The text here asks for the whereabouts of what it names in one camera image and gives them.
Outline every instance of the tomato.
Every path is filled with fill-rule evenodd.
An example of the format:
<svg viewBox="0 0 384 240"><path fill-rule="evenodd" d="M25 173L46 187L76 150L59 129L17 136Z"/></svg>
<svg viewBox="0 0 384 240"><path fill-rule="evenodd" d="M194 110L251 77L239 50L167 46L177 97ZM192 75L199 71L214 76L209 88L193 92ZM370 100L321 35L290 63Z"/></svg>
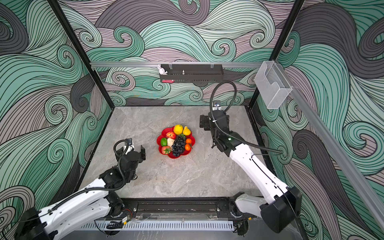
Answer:
<svg viewBox="0 0 384 240"><path fill-rule="evenodd" d="M170 146L164 146L161 148L161 153L162 154L169 154L171 152Z"/></svg>
<svg viewBox="0 0 384 240"><path fill-rule="evenodd" d="M167 132L167 134L166 134L166 137L167 138L172 138L172 139L176 139L176 134L174 133L174 132Z"/></svg>

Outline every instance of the lime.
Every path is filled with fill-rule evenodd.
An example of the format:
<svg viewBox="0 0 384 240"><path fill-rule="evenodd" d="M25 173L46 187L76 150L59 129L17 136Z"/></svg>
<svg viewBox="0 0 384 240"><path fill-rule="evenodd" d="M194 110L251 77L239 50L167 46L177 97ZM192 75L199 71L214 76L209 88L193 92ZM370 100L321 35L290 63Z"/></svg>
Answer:
<svg viewBox="0 0 384 240"><path fill-rule="evenodd" d="M167 145L167 139L165 137L163 137L161 140L160 140L160 144L161 146L166 146Z"/></svg>

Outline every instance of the green wave wallpaper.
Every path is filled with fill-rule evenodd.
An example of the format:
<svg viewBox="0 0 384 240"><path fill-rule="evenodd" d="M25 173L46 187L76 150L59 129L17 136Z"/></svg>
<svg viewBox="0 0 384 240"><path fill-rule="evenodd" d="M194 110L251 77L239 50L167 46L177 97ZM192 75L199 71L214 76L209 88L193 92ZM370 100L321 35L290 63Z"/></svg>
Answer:
<svg viewBox="0 0 384 240"><path fill-rule="evenodd" d="M59 0L91 61L268 60L294 0ZM309 0L310 6L322 0ZM161 83L155 68L99 68L117 106L208 105L216 83ZM225 69L247 105L257 69ZM216 98L227 103L233 90Z"/></svg>
<svg viewBox="0 0 384 240"><path fill-rule="evenodd" d="M384 1L305 6L279 54L292 83L384 200ZM348 179L291 96L279 109L257 99L255 118L279 178L303 192L312 240L384 239Z"/></svg>
<svg viewBox="0 0 384 240"><path fill-rule="evenodd" d="M0 239L73 192L110 111L48 2L0 1Z"/></svg>

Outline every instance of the pear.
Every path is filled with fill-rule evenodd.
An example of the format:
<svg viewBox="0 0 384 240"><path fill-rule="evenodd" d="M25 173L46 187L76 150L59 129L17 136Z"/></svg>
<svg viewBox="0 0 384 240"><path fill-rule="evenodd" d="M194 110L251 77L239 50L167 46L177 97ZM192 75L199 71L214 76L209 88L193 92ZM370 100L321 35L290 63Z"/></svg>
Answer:
<svg viewBox="0 0 384 240"><path fill-rule="evenodd" d="M185 126L185 127L184 127L184 130L183 130L183 134L184 134L185 136L189 136L189 135L191 134L191 130L189 130L188 127Z"/></svg>

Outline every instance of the yellow pear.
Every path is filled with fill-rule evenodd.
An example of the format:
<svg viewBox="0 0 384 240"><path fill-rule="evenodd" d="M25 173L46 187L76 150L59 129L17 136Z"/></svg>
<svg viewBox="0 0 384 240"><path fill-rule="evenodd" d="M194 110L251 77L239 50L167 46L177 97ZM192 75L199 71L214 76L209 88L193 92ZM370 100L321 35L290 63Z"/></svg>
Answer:
<svg viewBox="0 0 384 240"><path fill-rule="evenodd" d="M176 135L180 135L183 133L183 126L181 125L176 125L174 128L173 128L173 132L176 134Z"/></svg>
<svg viewBox="0 0 384 240"><path fill-rule="evenodd" d="M189 136L191 134L191 130L188 129L187 126L184 127L183 134Z"/></svg>

